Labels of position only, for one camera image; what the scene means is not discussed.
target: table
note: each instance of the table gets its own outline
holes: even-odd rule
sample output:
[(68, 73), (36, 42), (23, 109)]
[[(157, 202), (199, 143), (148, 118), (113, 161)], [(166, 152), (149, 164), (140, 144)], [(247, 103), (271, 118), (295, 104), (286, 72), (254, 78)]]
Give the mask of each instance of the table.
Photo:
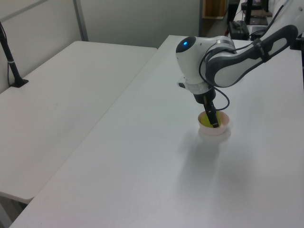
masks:
[(183, 38), (165, 40), (12, 228), (303, 227), (301, 52), (222, 89), (231, 122), (213, 137), (176, 85)]
[(0, 195), (42, 189), (155, 53), (75, 42), (0, 95)]

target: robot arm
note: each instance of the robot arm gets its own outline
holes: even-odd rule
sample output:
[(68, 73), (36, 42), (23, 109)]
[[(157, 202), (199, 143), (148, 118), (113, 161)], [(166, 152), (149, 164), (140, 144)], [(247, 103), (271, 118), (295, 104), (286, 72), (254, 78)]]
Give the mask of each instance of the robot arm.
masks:
[[(213, 105), (214, 86), (234, 85), (249, 71), (289, 47), (304, 32), (304, 0), (281, 0), (277, 4), (282, 5), (267, 33), (238, 53), (227, 37), (188, 37), (177, 46), (176, 57), (185, 78), (185, 83), (179, 85), (190, 90), (196, 101), (204, 105), (213, 127), (219, 126)], [(199, 69), (203, 57), (205, 61)]]

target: black stand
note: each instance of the black stand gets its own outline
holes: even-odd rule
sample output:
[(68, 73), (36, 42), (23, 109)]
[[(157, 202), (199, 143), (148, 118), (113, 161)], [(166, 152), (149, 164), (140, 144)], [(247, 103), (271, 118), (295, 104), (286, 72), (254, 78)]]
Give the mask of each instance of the black stand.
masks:
[(2, 27), (2, 24), (0, 22), (0, 42), (1, 42), (2, 48), (4, 50), (6, 59), (8, 60), (8, 64), (9, 64), (9, 66), (11, 68), (11, 71), (13, 72), (13, 75), (14, 75), (14, 78), (15, 78), (15, 83), (13, 83), (10, 86), (20, 88), (21, 86), (23, 86), (24, 84), (26, 84), (29, 81), (25, 80), (25, 79), (22, 79), (20, 77), (20, 74), (17, 70), (17, 66), (16, 66), (15, 61), (13, 59), (13, 56), (10, 52), (6, 35), (4, 33), (4, 30), (2, 30), (2, 29), (3, 29), (3, 27)]

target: black cable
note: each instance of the black cable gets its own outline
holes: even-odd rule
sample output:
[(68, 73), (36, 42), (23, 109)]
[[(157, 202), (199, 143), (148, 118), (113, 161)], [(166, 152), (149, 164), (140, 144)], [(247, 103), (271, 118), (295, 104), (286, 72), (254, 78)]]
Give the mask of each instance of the black cable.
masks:
[(206, 56), (207, 56), (211, 51), (207, 51), (207, 52), (206, 52), (206, 54), (204, 55), (204, 57), (202, 58), (202, 60), (201, 60), (201, 62), (200, 62), (200, 64), (199, 64), (199, 76), (203, 79), (203, 81), (204, 81), (205, 83), (207, 83), (209, 86), (211, 86), (212, 88), (214, 88), (216, 91), (220, 92), (220, 93), (227, 99), (228, 104), (227, 104), (224, 108), (216, 109), (216, 111), (222, 111), (222, 110), (224, 110), (224, 109), (226, 109), (226, 108), (229, 107), (229, 105), (230, 105), (230, 100), (229, 100), (229, 98), (228, 98), (227, 95), (224, 94), (222, 91), (220, 91), (219, 89), (217, 89), (216, 87), (214, 87), (213, 85), (211, 85), (209, 82), (207, 82), (207, 81), (204, 79), (204, 77), (203, 77), (203, 75), (201, 74), (201, 71), (200, 71), (201, 65), (203, 64), (203, 62), (204, 62)]
[(256, 33), (263, 32), (263, 31), (265, 31), (265, 29), (255, 31), (255, 32), (251, 33), (251, 34), (249, 35), (249, 37), (252, 36), (252, 35), (254, 35), (254, 34), (256, 34)]
[(3, 33), (4, 33), (6, 42), (8, 42), (8, 39), (7, 39), (7, 37), (6, 37), (6, 33), (5, 33), (5, 30), (4, 30), (4, 27), (2, 26), (1, 22), (0, 22), (0, 27), (1, 27), (1, 30), (3, 31)]
[(8, 84), (9, 84), (9, 87), (10, 87), (10, 78), (9, 78), (9, 76), (10, 76), (10, 65), (9, 65), (9, 63), (8, 63)]
[(277, 12), (277, 13), (275, 14), (275, 16), (272, 18), (270, 24), (269, 24), (269, 25), (267, 26), (267, 28), (266, 28), (265, 33), (267, 33), (267, 31), (270, 29), (270, 27), (271, 27), (272, 24), (274, 23), (276, 17), (279, 15), (279, 13), (280, 13), (280, 11), (282, 10), (283, 7), (284, 7), (284, 5), (282, 5), (282, 6), (280, 7), (280, 9), (278, 10), (278, 12)]
[(270, 29), (270, 27), (271, 27), (272, 24), (274, 23), (276, 17), (279, 15), (279, 13), (280, 13), (280, 11), (282, 10), (283, 7), (284, 7), (284, 5), (282, 5), (282, 6), (280, 7), (280, 9), (278, 10), (278, 12), (277, 12), (277, 13), (275, 14), (275, 16), (272, 18), (270, 24), (266, 27), (266, 30), (263, 29), (263, 30), (255, 31), (255, 32), (251, 33), (251, 34), (249, 35), (249, 37), (252, 36), (252, 35), (254, 35), (254, 34), (256, 34), (256, 33), (262, 32), (262, 31), (264, 31), (263, 35), (265, 35), (265, 33), (267, 33), (267, 31)]
[[(248, 45), (246, 45), (246, 46), (244, 46), (244, 47), (236, 48), (236, 49), (233, 49), (233, 50), (224, 49), (224, 50), (222, 50), (222, 51), (220, 51), (220, 52), (227, 51), (227, 52), (230, 52), (230, 53), (234, 53), (235, 51), (242, 50), (242, 49), (244, 49), (244, 48), (249, 47), (250, 45), (251, 45), (251, 44), (248, 44)], [(203, 75), (201, 74), (201, 71), (200, 71), (201, 65), (203, 64), (203, 62), (204, 62), (204, 60), (206, 59), (207, 55), (209, 55), (209, 54), (213, 51), (213, 50), (210, 50), (210, 51), (209, 51), (209, 49), (206, 51), (206, 54), (204, 55), (204, 57), (203, 57), (203, 58), (201, 59), (201, 61), (200, 61), (200, 64), (199, 64), (199, 76), (201, 77), (201, 79), (203, 79), (203, 81), (204, 81), (205, 83), (207, 83), (209, 86), (211, 86), (211, 87), (214, 88), (216, 91), (218, 91), (219, 93), (221, 93), (221, 94), (227, 99), (227, 105), (226, 105), (224, 108), (216, 109), (217, 111), (222, 111), (222, 110), (224, 110), (224, 109), (226, 109), (226, 108), (229, 107), (229, 105), (230, 105), (229, 97), (228, 97), (226, 94), (224, 94), (222, 91), (220, 91), (219, 89), (217, 89), (215, 86), (213, 86), (213, 85), (211, 85), (209, 82), (207, 82), (206, 79), (204, 79), (204, 77), (203, 77)]]

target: white wall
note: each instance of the white wall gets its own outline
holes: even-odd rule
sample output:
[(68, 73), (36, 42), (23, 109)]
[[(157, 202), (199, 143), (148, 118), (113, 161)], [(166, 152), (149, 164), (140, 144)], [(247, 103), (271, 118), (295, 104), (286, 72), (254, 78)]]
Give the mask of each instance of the white wall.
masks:
[[(73, 0), (47, 0), (2, 25), (21, 77), (81, 40)], [(7, 88), (7, 60), (0, 47), (0, 93)]]
[(81, 0), (89, 41), (158, 48), (168, 35), (198, 36), (200, 0)]

